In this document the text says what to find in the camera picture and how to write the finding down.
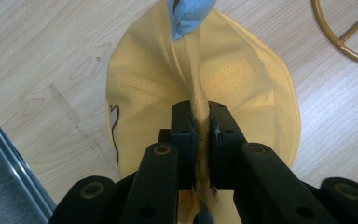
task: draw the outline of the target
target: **printed logo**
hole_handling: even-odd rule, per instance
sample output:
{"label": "printed logo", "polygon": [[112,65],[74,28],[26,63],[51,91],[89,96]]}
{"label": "printed logo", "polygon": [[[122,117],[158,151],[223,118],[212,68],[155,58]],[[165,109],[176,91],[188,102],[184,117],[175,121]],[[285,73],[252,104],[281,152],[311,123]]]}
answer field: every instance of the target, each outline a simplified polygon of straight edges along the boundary
{"label": "printed logo", "polygon": [[110,105],[109,108],[110,108],[109,120],[110,120],[111,134],[113,139],[113,145],[115,147],[116,155],[117,155],[116,163],[118,164],[118,148],[115,142],[114,129],[116,128],[116,125],[118,123],[118,118],[120,116],[120,109],[118,108],[118,105]]}

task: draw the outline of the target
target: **yellow fabric bag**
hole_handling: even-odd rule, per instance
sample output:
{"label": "yellow fabric bag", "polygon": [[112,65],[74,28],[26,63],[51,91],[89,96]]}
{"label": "yellow fabric bag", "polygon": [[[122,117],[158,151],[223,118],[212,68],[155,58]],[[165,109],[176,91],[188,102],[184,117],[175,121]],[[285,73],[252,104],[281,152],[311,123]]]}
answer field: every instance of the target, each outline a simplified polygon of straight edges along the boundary
{"label": "yellow fabric bag", "polygon": [[198,192],[180,194],[178,219],[192,223],[200,200],[216,223],[241,223],[233,192],[208,189],[207,101],[225,105],[249,142],[265,144],[292,165],[300,118],[291,75],[282,60],[229,17],[211,11],[196,31],[173,42],[167,3],[157,2],[123,35],[106,83],[106,115],[122,177],[135,172],[171,108],[190,100],[201,141]]}

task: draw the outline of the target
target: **gold metal ring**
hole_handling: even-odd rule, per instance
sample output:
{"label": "gold metal ring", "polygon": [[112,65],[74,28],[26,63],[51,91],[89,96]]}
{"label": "gold metal ring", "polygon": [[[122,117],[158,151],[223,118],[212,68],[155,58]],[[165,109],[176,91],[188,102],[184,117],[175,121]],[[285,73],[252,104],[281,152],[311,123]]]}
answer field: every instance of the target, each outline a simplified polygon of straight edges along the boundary
{"label": "gold metal ring", "polygon": [[312,0],[313,12],[315,13],[316,20],[321,26],[322,30],[326,34],[330,42],[336,46],[336,48],[349,58],[358,62],[358,53],[354,52],[345,45],[345,42],[351,38],[358,31],[358,21],[351,26],[342,36],[337,37],[328,26],[324,14],[322,13],[322,7],[319,0]]}

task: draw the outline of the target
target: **stitching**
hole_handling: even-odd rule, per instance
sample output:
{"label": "stitching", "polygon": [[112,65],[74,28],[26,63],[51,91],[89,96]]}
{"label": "stitching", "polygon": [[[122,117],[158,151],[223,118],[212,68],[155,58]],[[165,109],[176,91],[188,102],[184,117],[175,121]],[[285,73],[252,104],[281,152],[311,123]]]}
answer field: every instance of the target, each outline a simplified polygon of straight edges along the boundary
{"label": "stitching", "polygon": [[[147,102],[144,98],[130,95],[130,94],[124,92],[124,91],[116,91],[115,94],[130,97],[131,99],[135,99],[135,100],[138,100],[138,101],[147,103],[148,105],[153,105],[153,106],[155,106],[155,107],[157,107],[157,108],[160,108],[160,109],[162,109],[162,110],[165,110],[165,111],[171,111],[171,108],[170,108],[169,106],[168,106],[168,108],[167,108],[167,107],[165,107],[165,106],[157,105],[157,104],[155,104],[155,103],[149,103],[149,102]],[[161,99],[161,100],[164,101],[166,104],[169,104],[169,103],[170,103],[170,102],[168,102],[168,101],[166,101],[166,100],[164,100],[164,99]]]}
{"label": "stitching", "polygon": [[236,85],[232,86],[231,88],[226,89],[225,91],[223,91],[222,93],[218,94],[217,97],[220,97],[222,95],[228,94],[230,92],[235,91],[235,89],[237,89],[244,81],[246,81],[247,79],[249,79],[249,77],[252,77],[255,75],[255,73],[257,71],[259,71],[262,67],[264,67],[264,64],[260,64],[257,66],[257,68],[253,71],[253,73],[249,74],[247,77],[244,77],[240,82],[237,82]]}
{"label": "stitching", "polygon": [[249,56],[249,53],[246,54],[246,55],[244,55],[244,56],[242,56],[242,57],[240,57],[238,60],[236,60],[236,61],[234,61],[234,62],[228,64],[228,65],[227,65],[225,68],[223,68],[222,70],[220,70],[220,71],[218,71],[217,73],[214,73],[213,75],[211,75],[211,76],[205,78],[205,79],[202,81],[202,83],[205,83],[205,82],[209,81],[210,79],[215,78],[215,77],[221,75],[221,74],[224,73],[226,70],[228,70],[228,68],[232,67],[234,64],[239,63],[239,62],[241,62],[241,61],[244,61],[248,56]]}
{"label": "stitching", "polygon": [[166,88],[163,88],[159,85],[156,85],[154,84],[153,82],[150,82],[150,81],[147,81],[147,80],[144,80],[142,78],[139,78],[139,77],[134,77],[134,76],[131,76],[131,75],[114,75],[113,77],[117,77],[117,78],[123,78],[123,79],[129,79],[129,80],[132,80],[132,81],[136,81],[138,83],[141,83],[141,84],[144,84],[144,85],[148,85],[150,86],[151,88],[153,89],[157,89],[159,91],[166,91],[169,95],[172,95],[172,92],[167,90]]}

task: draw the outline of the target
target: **wooden floor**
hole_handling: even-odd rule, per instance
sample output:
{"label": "wooden floor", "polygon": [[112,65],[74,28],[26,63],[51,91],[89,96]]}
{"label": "wooden floor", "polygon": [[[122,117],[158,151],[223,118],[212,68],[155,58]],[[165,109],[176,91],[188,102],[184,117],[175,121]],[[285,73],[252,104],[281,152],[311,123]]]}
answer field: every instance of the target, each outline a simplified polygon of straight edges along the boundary
{"label": "wooden floor", "polygon": [[[338,35],[358,20],[358,0],[321,1]],[[118,180],[106,68],[127,27],[154,2],[0,0],[0,125],[56,203],[80,178]],[[317,187],[328,176],[358,181],[358,63],[328,42],[310,1],[221,0],[216,8],[292,72],[302,119],[293,171]],[[348,44],[358,51],[358,34]]]}

